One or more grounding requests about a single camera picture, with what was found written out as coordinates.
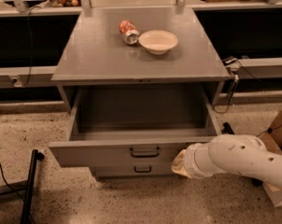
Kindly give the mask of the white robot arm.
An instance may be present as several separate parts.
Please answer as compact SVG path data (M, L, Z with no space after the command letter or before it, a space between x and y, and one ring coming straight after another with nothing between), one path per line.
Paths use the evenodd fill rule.
M182 149L172 161L175 174L202 179L230 173L282 189L282 155L270 152L253 135L222 134Z

